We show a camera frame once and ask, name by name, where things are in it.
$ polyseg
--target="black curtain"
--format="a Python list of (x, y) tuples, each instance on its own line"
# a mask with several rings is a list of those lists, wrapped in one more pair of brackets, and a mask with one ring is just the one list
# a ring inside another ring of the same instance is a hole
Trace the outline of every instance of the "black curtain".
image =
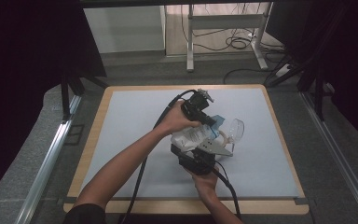
[(64, 72), (105, 76), (78, 2), (0, 1), (0, 179)]
[(333, 102), (358, 130), (358, 1), (348, 11), (323, 57), (326, 81), (336, 90)]

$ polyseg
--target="wooden frame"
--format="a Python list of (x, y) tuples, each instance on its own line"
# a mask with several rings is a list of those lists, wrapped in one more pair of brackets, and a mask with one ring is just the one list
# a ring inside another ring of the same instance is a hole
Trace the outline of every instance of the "wooden frame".
[[(262, 85), (186, 85), (186, 86), (127, 86), (127, 87), (109, 87), (105, 90), (103, 99), (98, 108), (97, 115), (92, 124), (89, 138), (85, 145), (80, 162), (68, 191), (68, 199), (75, 199), (81, 190), (81, 185), (89, 169), (94, 150), (97, 146), (98, 138), (103, 126), (103, 121), (109, 107), (110, 99), (115, 91), (150, 91), (150, 90), (190, 90), (190, 89), (204, 89), (204, 90), (223, 90), (223, 89), (261, 89), (266, 102), (268, 104), (270, 115), (275, 124), (275, 128), (280, 137), (283, 152), (286, 156), (290, 166), (293, 178), (296, 182), (296, 187), (299, 192), (299, 199), (305, 198), (304, 191), (296, 174), (296, 169), (290, 157), (287, 145), (283, 139), (282, 131), (279, 123), (275, 117), (269, 96), (264, 86)], [(234, 203), (229, 200), (222, 201), (223, 204), (235, 212)], [(107, 213), (126, 213), (130, 201), (110, 201), (106, 206)], [(304, 215), (309, 212), (307, 204), (297, 204), (295, 199), (263, 199), (263, 200), (239, 200), (241, 212), (243, 214), (292, 214)], [(68, 212), (73, 206), (73, 203), (65, 203), (63, 208)], [(209, 211), (199, 200), (138, 200), (132, 208), (133, 213), (137, 214), (209, 214)]]

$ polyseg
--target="aluminum rail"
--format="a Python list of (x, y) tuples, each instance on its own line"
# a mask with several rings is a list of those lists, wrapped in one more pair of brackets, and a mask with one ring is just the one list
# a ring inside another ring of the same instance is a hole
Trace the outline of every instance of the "aluminum rail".
[(313, 110), (313, 102), (310, 97), (310, 94), (307, 92), (301, 92), (300, 96), (303, 99), (304, 103), (306, 104), (310, 116), (312, 117), (312, 120), (315, 122), (316, 127), (321, 133), (322, 138), (327, 144), (328, 149), (334, 161), (336, 162), (339, 171), (341, 172), (342, 176), (347, 182), (347, 185), (350, 188), (356, 202), (358, 202), (358, 178), (356, 174), (353, 172), (352, 168), (348, 164), (347, 160), (345, 159), (345, 156), (342, 154), (341, 149), (339, 148), (339, 145), (337, 144), (333, 135), (330, 133), (326, 124), (319, 119), (319, 117), (316, 115), (315, 111)]
[(24, 203), (22, 204), (22, 208), (15, 221), (16, 224), (30, 223), (42, 193), (45, 190), (46, 184), (48, 183), (48, 179), (54, 168), (55, 162), (60, 154), (65, 137), (68, 134), (69, 128), (71, 127), (72, 119), (80, 103), (80, 100), (80, 96), (75, 96), (72, 99), (70, 104), (71, 116), (68, 121), (62, 123), (59, 126), (50, 148), (48, 149), (48, 154), (43, 160), (39, 172), (34, 179), (34, 183), (31, 186)]

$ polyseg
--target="wrist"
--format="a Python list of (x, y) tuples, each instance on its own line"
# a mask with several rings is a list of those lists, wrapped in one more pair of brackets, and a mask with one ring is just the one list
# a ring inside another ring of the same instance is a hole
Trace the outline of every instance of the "wrist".
[(171, 134), (171, 130), (166, 127), (166, 125), (160, 124), (158, 125), (153, 132), (155, 132), (158, 136), (160, 136), (161, 138), (164, 138), (168, 135)]
[(220, 200), (217, 197), (216, 192), (214, 190), (210, 190), (210, 191), (207, 191), (207, 192), (200, 193), (200, 199), (202, 200), (202, 202), (205, 205), (220, 202)]

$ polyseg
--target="clear plastic part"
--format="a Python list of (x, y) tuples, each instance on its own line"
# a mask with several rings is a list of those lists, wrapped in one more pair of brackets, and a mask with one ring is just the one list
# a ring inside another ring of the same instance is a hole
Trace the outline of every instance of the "clear plastic part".
[(245, 125), (243, 121), (240, 119), (234, 119), (231, 121), (231, 126), (229, 128), (227, 141), (229, 144), (232, 144), (231, 152), (234, 153), (235, 144), (240, 142), (243, 137), (243, 131), (245, 129)]

